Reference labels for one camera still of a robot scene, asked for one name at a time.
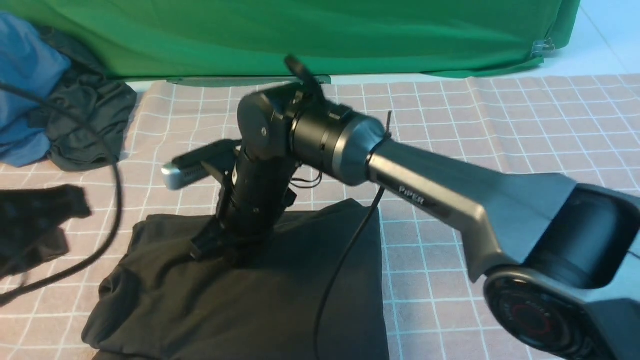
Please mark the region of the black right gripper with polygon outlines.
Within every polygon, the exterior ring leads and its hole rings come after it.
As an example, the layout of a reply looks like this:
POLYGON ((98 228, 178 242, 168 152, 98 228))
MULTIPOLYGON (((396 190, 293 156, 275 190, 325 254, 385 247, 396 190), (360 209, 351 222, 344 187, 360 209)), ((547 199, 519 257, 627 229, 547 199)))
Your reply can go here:
POLYGON ((242 267, 263 248, 285 210, 295 201, 290 182, 298 162, 291 157, 259 159, 242 147, 231 173, 230 193, 197 235, 190 240, 196 261, 222 258, 242 267))

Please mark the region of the gray right robot arm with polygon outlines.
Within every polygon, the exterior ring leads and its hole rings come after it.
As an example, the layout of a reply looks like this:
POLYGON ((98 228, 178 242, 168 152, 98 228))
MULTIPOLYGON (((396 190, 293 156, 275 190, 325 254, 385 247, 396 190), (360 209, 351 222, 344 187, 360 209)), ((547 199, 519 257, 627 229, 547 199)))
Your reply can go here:
POLYGON ((242 140, 198 149, 222 183, 272 188, 284 160, 370 182, 459 231, 468 276, 512 337, 565 360, 639 358, 639 198, 560 173, 505 174, 404 145, 376 118, 290 83, 246 95, 242 140), (252 161, 249 172, 227 168, 252 161))

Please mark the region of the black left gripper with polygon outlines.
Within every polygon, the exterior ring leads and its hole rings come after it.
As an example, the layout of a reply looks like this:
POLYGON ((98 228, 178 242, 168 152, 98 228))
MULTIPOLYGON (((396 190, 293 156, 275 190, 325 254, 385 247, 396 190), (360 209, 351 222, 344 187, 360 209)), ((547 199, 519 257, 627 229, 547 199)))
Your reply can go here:
POLYGON ((44 189, 0 192, 1 277, 32 271, 69 252, 62 225, 92 215, 82 187, 65 184, 44 189))

